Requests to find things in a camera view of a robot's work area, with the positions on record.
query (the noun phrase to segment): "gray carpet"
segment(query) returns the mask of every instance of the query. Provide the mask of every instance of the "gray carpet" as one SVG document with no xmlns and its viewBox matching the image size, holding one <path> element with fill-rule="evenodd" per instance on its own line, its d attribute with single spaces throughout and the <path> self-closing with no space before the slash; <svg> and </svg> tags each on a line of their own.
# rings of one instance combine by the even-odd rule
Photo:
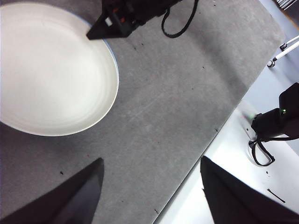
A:
<svg viewBox="0 0 299 224">
<path fill-rule="evenodd" d="M 90 23 L 101 13 L 100 0 L 42 2 Z M 185 24 L 192 5 L 185 0 L 172 9 L 168 32 Z M 93 223 L 152 223 L 284 39 L 258 0 L 201 0 L 190 28 L 174 40 L 163 35 L 161 20 L 108 40 L 120 88 L 94 127 L 49 138 L 1 124 L 3 217 L 102 157 Z"/>
</svg>

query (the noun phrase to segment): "black cable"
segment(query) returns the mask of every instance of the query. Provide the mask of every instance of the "black cable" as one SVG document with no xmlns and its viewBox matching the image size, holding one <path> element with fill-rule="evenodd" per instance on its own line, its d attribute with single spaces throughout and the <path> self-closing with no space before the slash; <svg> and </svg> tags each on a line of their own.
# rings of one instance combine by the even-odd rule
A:
<svg viewBox="0 0 299 224">
<path fill-rule="evenodd" d="M 281 137 L 281 138 L 257 138 L 255 141 L 250 141 L 249 142 L 249 146 L 251 147 L 251 152 L 252 152 L 252 156 L 254 161 L 257 163 L 257 165 L 263 166 L 263 167 L 267 167 L 268 165 L 274 163 L 275 159 L 274 156 L 271 155 L 266 148 L 263 146 L 262 142 L 268 142 L 268 141 L 290 141 L 290 140 L 295 140 L 298 139 L 299 136 L 297 137 Z M 267 164 L 261 164 L 258 162 L 257 158 L 256 158 L 256 145 L 259 145 L 259 147 L 261 148 L 261 150 L 266 153 L 266 155 L 271 159 L 271 161 Z"/>
<path fill-rule="evenodd" d="M 193 10 L 192 10 L 192 13 L 188 19 L 188 22 L 186 23 L 186 25 L 182 28 L 181 31 L 177 32 L 176 34 L 168 34 L 165 32 L 165 29 L 164 29 L 164 24 L 165 24 L 165 21 L 166 19 L 168 18 L 169 14 L 170 14 L 170 8 L 168 8 L 166 10 L 166 13 L 162 19 L 162 24 L 161 24 L 161 28 L 162 28 L 162 31 L 163 33 L 165 34 L 165 36 L 169 37 L 169 38 L 177 38 L 179 36 L 181 36 L 189 27 L 190 23 L 192 22 L 194 16 L 195 16 L 195 13 L 196 13 L 196 10 L 197 10 L 197 5 L 198 5 L 198 1 L 199 0 L 194 0 L 194 6 L 193 6 Z"/>
</svg>

